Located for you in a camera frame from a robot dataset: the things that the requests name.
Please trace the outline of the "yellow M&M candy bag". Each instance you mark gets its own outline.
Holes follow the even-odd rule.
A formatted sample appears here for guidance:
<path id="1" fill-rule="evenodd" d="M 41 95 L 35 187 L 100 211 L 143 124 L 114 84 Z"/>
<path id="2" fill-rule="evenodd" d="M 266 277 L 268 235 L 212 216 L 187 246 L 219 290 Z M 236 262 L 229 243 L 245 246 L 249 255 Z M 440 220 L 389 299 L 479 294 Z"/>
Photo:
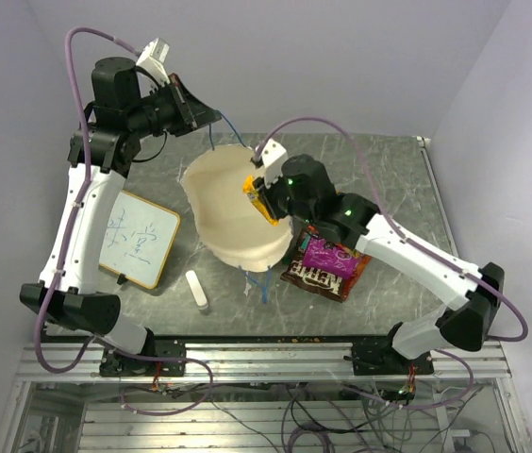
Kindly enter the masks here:
<path id="1" fill-rule="evenodd" d="M 268 211 L 266 204 L 259 198 L 258 189 L 254 186 L 254 178 L 248 176 L 242 185 L 242 191 L 247 196 L 252 206 L 262 215 L 262 217 L 272 226 L 277 226 L 279 221 L 276 220 Z"/>

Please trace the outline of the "checkered paper bag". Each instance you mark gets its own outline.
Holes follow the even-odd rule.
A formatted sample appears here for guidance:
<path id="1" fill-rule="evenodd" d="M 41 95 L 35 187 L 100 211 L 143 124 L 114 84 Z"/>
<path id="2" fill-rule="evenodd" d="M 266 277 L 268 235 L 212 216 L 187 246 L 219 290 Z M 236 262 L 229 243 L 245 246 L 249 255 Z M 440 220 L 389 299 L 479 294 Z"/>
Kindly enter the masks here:
<path id="1" fill-rule="evenodd" d="M 241 271 L 259 288 L 266 302 L 273 268 L 286 255 L 293 238 L 292 223 L 271 225 L 243 192 L 249 176 L 261 176 L 251 162 L 254 150 L 229 124 L 233 143 L 216 144 L 186 169 L 180 184 L 187 196 L 199 240 L 222 263 Z"/>

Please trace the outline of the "purple candy bag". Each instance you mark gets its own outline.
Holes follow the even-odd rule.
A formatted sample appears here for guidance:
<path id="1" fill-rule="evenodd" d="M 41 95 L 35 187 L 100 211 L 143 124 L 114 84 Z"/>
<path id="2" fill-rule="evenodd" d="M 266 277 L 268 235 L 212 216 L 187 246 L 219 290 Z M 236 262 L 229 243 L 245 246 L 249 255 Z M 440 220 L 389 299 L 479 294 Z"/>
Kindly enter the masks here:
<path id="1" fill-rule="evenodd" d="M 306 247 L 303 265 L 315 268 L 341 278 L 350 278 L 360 262 L 360 257 L 345 249 L 311 236 Z"/>

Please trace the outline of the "dark brown snack bag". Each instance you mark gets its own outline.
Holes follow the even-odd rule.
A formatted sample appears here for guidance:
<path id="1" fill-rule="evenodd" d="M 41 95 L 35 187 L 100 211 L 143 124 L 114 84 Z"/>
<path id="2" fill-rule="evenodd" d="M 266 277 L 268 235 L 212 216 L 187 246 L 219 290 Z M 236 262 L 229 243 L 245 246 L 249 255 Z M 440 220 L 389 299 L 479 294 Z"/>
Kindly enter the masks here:
<path id="1" fill-rule="evenodd" d="M 302 291 L 317 294 L 331 301 L 342 303 L 341 290 L 344 278 L 321 271 L 315 268 L 306 268 L 303 265 L 303 257 L 311 235 L 303 230 L 295 239 L 295 242 L 283 259 L 286 268 L 280 275 L 280 279 Z"/>

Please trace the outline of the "red Doritos chip bag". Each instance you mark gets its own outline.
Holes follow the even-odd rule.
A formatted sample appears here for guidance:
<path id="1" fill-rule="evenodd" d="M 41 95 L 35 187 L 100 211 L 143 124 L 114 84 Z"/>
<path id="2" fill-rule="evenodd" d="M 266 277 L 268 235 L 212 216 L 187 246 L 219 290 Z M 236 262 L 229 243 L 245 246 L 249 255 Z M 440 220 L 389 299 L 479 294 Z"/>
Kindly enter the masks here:
<path id="1" fill-rule="evenodd" d="M 359 279 L 361 278 L 365 268 L 370 263 L 372 257 L 368 255 L 364 255 L 355 266 L 352 275 L 348 278 L 345 278 L 343 280 L 343 288 L 341 290 L 341 300 L 345 301 L 349 294 L 351 293 L 352 289 L 355 287 L 355 285 L 358 283 Z"/>

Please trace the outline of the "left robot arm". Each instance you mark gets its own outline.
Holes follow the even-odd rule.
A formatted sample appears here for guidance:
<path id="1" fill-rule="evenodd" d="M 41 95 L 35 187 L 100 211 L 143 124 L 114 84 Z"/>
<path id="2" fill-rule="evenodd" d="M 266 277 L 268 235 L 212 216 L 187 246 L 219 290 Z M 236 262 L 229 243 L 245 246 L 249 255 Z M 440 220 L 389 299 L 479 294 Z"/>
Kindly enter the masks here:
<path id="1" fill-rule="evenodd" d="M 79 112 L 70 140 L 67 197 L 49 259 L 20 300 L 36 315 L 34 345 L 50 322 L 89 333 L 124 352 L 136 375 L 156 365 L 152 332 L 127 318 L 115 294 L 97 289 L 108 219 L 147 136 L 180 137 L 221 120 L 192 95 L 163 61 L 101 59 L 91 72 L 93 99 Z"/>

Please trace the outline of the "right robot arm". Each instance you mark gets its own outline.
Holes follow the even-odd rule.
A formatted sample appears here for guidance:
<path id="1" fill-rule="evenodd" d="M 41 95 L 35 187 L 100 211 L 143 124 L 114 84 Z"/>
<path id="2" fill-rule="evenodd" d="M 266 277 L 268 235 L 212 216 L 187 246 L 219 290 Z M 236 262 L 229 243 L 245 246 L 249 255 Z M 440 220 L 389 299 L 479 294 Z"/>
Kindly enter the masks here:
<path id="1" fill-rule="evenodd" d="M 290 158 L 283 151 L 268 152 L 253 163 L 264 170 L 252 186 L 270 222 L 297 219 L 330 243 L 388 264 L 441 301 L 439 309 L 391 329 L 379 352 L 387 371 L 401 373 L 432 349 L 481 349 L 500 306 L 502 267 L 469 263 L 391 226 L 372 201 L 337 192 L 324 165 L 309 155 Z"/>

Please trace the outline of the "white marker eraser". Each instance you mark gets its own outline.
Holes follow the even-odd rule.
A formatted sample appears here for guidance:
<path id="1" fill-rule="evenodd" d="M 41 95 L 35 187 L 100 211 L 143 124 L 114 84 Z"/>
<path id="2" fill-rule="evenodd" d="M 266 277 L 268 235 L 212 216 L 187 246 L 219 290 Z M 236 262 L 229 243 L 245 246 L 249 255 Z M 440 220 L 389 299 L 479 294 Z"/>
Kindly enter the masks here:
<path id="1" fill-rule="evenodd" d="M 187 271 L 185 274 L 187 283 L 189 284 L 191 294 L 195 301 L 195 304 L 198 310 L 202 313 L 208 313 L 209 311 L 209 302 L 208 298 L 204 292 L 204 289 L 199 281 L 198 276 L 193 270 Z"/>

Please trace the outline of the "small whiteboard orange frame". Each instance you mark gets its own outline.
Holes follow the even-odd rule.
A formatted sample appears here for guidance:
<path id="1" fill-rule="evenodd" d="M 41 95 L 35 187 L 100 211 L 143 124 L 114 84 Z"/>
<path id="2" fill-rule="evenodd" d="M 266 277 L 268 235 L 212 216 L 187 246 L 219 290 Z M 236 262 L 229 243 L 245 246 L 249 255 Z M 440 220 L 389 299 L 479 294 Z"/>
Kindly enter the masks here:
<path id="1" fill-rule="evenodd" d="M 120 192 L 108 218 L 100 266 L 145 289 L 156 288 L 180 223 L 176 212 Z"/>

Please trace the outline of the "aluminium rail frame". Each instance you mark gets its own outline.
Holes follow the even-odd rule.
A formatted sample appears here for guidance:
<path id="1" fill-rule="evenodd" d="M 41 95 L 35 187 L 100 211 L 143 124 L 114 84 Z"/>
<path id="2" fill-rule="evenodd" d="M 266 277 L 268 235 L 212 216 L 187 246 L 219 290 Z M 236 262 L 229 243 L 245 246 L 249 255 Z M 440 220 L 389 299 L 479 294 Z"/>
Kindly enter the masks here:
<path id="1" fill-rule="evenodd" d="M 368 376 L 355 372 L 348 360 L 351 355 L 349 343 L 331 343 L 320 340 L 316 343 L 293 338 L 287 343 L 193 343 L 183 342 L 183 351 L 189 359 L 183 374 L 163 374 L 164 383 L 204 383 L 210 379 L 223 384 L 274 383 L 274 382 L 325 382 L 368 380 Z M 70 384 L 149 384 L 152 376 L 106 377 L 100 374 L 104 349 L 93 344 L 85 352 L 77 367 L 62 375 L 44 371 L 35 361 L 33 348 L 27 345 L 10 388 L 3 422 L 0 428 L 0 452 L 9 452 L 15 446 L 17 424 L 29 406 L 34 387 L 39 383 Z M 487 342 L 474 353 L 465 353 L 455 348 L 447 351 L 432 351 L 425 357 L 425 372 L 422 380 L 438 383 L 449 380 L 475 378 L 490 379 L 498 387 L 497 400 L 507 426 L 511 448 L 515 452 L 531 452 L 532 442 L 515 388 L 503 347 L 497 342 Z"/>

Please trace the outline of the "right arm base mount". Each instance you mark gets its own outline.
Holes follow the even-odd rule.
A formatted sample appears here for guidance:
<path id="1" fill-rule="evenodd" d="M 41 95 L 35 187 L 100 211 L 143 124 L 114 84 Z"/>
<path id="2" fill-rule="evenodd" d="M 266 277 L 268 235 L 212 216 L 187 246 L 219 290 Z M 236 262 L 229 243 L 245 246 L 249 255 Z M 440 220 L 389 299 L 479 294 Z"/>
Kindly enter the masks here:
<path id="1" fill-rule="evenodd" d="M 369 336 L 352 344 L 350 352 L 343 356 L 352 364 L 355 376 L 432 375 L 434 366 L 429 351 L 417 359 L 405 359 L 392 350 L 383 336 Z"/>

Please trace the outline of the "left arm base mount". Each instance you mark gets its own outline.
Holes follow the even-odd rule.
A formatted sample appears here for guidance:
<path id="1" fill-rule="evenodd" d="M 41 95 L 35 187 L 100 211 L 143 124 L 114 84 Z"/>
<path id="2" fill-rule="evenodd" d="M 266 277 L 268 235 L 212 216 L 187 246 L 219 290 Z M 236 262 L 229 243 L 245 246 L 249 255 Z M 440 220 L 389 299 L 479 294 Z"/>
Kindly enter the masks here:
<path id="1" fill-rule="evenodd" d="M 178 341 L 151 340 L 139 356 L 106 346 L 99 364 L 102 378 L 149 376 L 182 377 L 185 372 L 185 345 Z"/>

